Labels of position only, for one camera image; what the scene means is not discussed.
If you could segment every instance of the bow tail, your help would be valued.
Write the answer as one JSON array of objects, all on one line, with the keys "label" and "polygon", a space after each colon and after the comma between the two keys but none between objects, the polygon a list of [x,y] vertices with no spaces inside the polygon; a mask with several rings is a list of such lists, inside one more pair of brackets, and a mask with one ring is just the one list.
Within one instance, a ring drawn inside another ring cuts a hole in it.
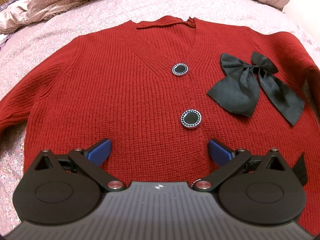
[{"label": "bow tail", "polygon": [[261,87],[271,102],[291,125],[295,125],[302,114],[304,101],[272,74],[265,71],[261,73],[260,69],[259,79]]},{"label": "bow tail", "polygon": [[258,103],[259,93],[259,84],[252,70],[243,67],[234,69],[207,92],[227,111],[249,117]]}]

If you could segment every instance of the purple ruffled fabric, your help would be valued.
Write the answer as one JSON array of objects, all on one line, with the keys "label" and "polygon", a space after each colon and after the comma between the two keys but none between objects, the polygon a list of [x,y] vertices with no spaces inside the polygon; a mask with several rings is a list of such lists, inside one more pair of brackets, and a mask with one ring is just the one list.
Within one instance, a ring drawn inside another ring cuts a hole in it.
[{"label": "purple ruffled fabric", "polygon": [[[3,4],[0,6],[0,12],[3,11],[4,9],[6,9],[10,4],[14,3],[15,1],[19,1],[19,0],[9,0],[9,2]],[[8,41],[8,39],[10,39],[12,37],[13,33],[9,33],[7,38],[0,44],[0,50],[5,46],[6,42]]]}]

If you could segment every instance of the black fabric tab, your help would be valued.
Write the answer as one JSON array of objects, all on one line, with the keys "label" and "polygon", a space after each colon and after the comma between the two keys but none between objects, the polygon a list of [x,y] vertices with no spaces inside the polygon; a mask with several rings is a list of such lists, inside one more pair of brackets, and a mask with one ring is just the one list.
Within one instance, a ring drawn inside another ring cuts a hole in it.
[{"label": "black fabric tab", "polygon": [[306,163],[304,161],[304,153],[301,154],[295,166],[292,168],[294,174],[296,174],[298,180],[301,185],[304,186],[308,182],[307,168]]}]

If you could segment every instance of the pink bedspread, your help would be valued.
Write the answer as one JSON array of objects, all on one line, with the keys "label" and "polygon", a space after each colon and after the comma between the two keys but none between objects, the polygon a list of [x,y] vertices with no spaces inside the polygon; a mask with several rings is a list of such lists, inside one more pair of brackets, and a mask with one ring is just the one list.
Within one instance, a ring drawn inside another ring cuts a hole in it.
[{"label": "pink bedspread", "polygon": [[[229,25],[245,25],[260,33],[294,34],[320,66],[320,46],[284,13],[252,0],[97,0],[27,26],[0,52],[0,100],[31,69],[76,36],[110,28],[128,20],[154,21],[165,15]],[[0,139],[0,234],[19,223],[12,194],[23,175],[26,124],[6,131]]]}]

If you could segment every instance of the black device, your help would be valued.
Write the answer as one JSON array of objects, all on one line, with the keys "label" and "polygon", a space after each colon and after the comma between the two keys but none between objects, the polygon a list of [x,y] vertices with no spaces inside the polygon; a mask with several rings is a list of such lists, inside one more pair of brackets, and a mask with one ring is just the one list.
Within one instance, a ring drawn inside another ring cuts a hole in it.
[{"label": "black device", "polygon": [[320,240],[296,221],[306,195],[279,151],[208,144],[219,168],[187,182],[129,187],[99,166],[103,139],[67,155],[42,150],[13,194],[22,223],[0,240]]}]

